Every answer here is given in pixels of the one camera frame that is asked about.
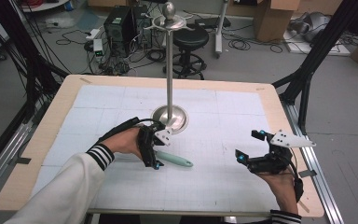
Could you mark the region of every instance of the metal ball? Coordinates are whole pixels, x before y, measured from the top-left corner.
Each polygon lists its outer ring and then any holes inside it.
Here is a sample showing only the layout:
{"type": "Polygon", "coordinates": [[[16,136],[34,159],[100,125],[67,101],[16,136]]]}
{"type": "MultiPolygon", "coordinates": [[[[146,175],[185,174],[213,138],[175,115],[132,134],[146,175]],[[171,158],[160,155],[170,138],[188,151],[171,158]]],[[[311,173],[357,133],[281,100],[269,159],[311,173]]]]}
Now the metal ball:
{"type": "Polygon", "coordinates": [[[164,7],[162,7],[162,15],[169,21],[173,19],[175,13],[176,9],[172,2],[167,2],[164,4],[164,7]]]}

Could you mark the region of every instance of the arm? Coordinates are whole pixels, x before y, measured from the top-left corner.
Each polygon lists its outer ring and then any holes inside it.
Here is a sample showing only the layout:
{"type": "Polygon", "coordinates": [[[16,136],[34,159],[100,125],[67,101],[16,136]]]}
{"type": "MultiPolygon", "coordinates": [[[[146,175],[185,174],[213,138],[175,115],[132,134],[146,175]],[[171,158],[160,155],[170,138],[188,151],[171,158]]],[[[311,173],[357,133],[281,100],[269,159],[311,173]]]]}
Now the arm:
{"type": "Polygon", "coordinates": [[[278,175],[258,174],[258,176],[268,183],[281,209],[281,211],[271,210],[272,223],[301,223],[291,172],[286,169],[278,175]]]}
{"type": "Polygon", "coordinates": [[[133,153],[139,128],[115,134],[86,153],[72,156],[54,179],[41,189],[6,224],[80,223],[104,180],[103,170],[115,152],[133,153]]]}

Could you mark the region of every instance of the white sweater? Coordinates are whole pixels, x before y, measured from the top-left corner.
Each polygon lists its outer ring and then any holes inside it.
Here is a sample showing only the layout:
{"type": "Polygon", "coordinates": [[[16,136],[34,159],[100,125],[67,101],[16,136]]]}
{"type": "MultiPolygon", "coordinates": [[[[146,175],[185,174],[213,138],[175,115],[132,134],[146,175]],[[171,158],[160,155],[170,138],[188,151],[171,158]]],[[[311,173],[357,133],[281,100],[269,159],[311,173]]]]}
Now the white sweater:
{"type": "MultiPolygon", "coordinates": [[[[72,156],[54,179],[41,189],[6,224],[78,224],[104,180],[104,170],[113,161],[113,153],[97,145],[86,153],[72,156]]],[[[271,211],[279,223],[301,223],[301,217],[271,211]]]]}

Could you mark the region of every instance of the teal handle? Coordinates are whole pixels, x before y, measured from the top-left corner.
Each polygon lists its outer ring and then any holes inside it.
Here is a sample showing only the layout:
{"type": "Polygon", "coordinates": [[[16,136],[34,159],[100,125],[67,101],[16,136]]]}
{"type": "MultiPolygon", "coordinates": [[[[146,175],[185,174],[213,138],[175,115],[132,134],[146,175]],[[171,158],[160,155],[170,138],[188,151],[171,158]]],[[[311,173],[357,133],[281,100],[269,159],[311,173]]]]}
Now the teal handle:
{"type": "Polygon", "coordinates": [[[176,165],[185,166],[185,167],[192,167],[193,162],[188,161],[182,157],[175,156],[173,154],[162,152],[162,151],[156,151],[156,156],[159,159],[170,161],[176,165]]]}

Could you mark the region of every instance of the hand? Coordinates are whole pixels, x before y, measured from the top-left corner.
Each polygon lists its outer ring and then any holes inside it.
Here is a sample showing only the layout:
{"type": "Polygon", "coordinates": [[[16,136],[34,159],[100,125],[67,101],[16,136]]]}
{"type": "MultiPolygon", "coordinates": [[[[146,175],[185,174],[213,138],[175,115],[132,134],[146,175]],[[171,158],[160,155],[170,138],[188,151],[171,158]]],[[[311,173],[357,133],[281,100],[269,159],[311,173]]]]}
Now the hand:
{"type": "Polygon", "coordinates": [[[141,151],[136,142],[138,132],[138,127],[130,128],[103,140],[101,143],[107,146],[113,153],[132,153],[139,159],[142,159],[141,151]]]}
{"type": "Polygon", "coordinates": [[[276,197],[281,211],[298,215],[294,178],[289,169],[286,169],[277,175],[265,173],[257,175],[268,183],[272,193],[276,197]]]}

